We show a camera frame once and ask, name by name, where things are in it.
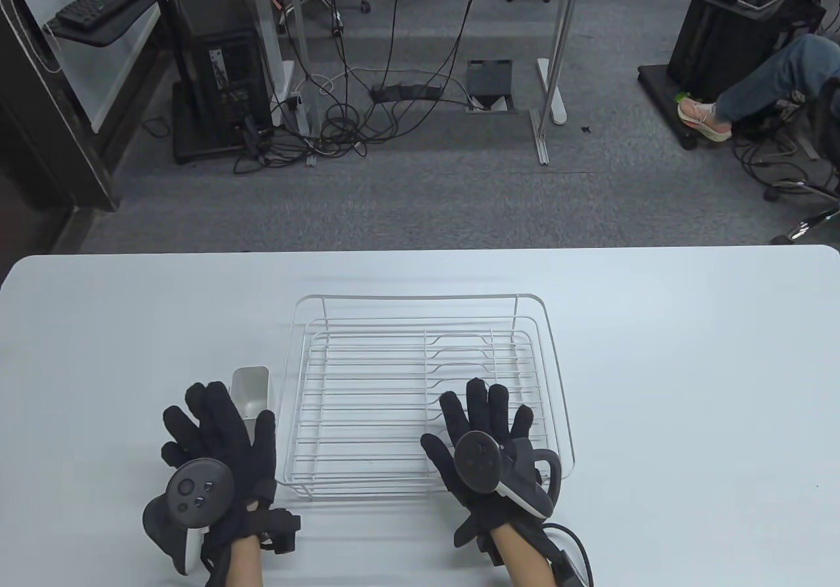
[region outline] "white metal rack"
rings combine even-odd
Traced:
[[[554,398],[565,411],[564,395],[536,297],[302,299],[286,359],[279,480],[312,499],[442,490],[420,436],[448,440],[438,398],[453,390],[464,402],[474,377],[507,387],[512,418],[521,404],[533,408],[531,440],[558,451],[567,476],[574,452],[567,416],[552,413]]]

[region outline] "controller button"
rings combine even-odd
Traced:
[[[196,483],[189,478],[185,478],[178,483],[178,492],[181,495],[189,495],[195,488]]]

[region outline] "chair caster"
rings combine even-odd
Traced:
[[[768,203],[777,203],[779,198],[781,197],[781,192],[777,186],[769,186],[765,189],[764,199],[768,201]]]
[[[680,137],[680,145],[684,150],[695,150],[697,148],[697,137],[694,135]]]

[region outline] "black glove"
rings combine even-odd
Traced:
[[[204,536],[202,557],[214,558],[236,539],[254,534],[247,507],[255,501],[261,509],[274,501],[276,491],[276,438],[274,413],[264,410],[257,417],[254,444],[244,422],[220,381],[207,386],[194,384],[186,391],[186,406],[198,419],[198,427],[177,406],[166,408],[163,422],[176,442],[166,443],[160,455],[171,467],[181,467],[195,458],[215,458],[234,474],[234,499],[221,519]]]
[[[440,409],[444,413],[446,429],[453,445],[471,430],[480,430],[490,434],[500,444],[506,443],[511,438],[528,437],[531,424],[534,422],[534,411],[528,406],[520,406],[513,418],[513,425],[508,430],[508,393],[504,386],[494,384],[488,391],[484,381],[475,378],[467,384],[466,395],[469,419],[464,414],[458,395],[450,390],[440,396]],[[455,461],[449,448],[437,436],[423,434],[420,444],[429,456],[429,460],[438,468],[447,490],[471,513],[470,517],[455,531],[453,537],[455,547],[460,548],[478,537],[479,549],[489,554],[493,563],[501,564],[501,558],[498,557],[495,546],[492,545],[490,531],[517,518],[532,518],[531,515],[528,515],[512,500],[498,493],[484,495],[468,488],[455,470]]]

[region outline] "small white cup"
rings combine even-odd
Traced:
[[[236,369],[230,381],[230,398],[245,422],[251,442],[254,442],[256,418],[268,409],[269,384],[269,372],[264,366]]]

